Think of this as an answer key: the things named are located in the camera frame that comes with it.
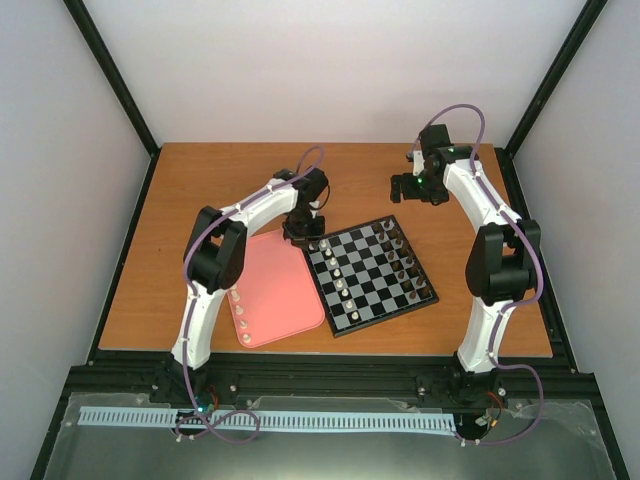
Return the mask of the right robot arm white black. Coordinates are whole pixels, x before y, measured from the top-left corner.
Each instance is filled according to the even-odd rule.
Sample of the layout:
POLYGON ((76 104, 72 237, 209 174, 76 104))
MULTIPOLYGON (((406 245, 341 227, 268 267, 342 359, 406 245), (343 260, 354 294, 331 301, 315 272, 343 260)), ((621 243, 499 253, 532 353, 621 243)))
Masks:
POLYGON ((474 229, 465 267, 473 303, 456 356, 463 372, 488 373, 497 366, 515 304, 543 280, 540 227, 503 200, 473 149, 454 145, 444 124, 423 128, 407 160, 413 170, 391 177, 391 201, 420 200, 437 206, 454 196, 474 229))

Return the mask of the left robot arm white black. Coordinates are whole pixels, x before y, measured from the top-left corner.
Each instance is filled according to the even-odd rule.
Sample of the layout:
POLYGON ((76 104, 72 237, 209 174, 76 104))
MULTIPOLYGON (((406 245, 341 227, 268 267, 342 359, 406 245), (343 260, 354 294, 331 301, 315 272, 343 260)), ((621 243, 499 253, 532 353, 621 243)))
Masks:
POLYGON ((283 215, 283 237, 306 250, 325 233, 317 200, 328 188, 326 174, 310 168, 301 174, 283 169, 249 197, 221 210, 204 207, 198 213, 183 259, 187 296, 177 340, 171 350, 184 367, 172 388, 186 402, 201 400, 208 378, 197 369, 210 357, 210 342, 222 299, 244 269, 250 237, 283 215))

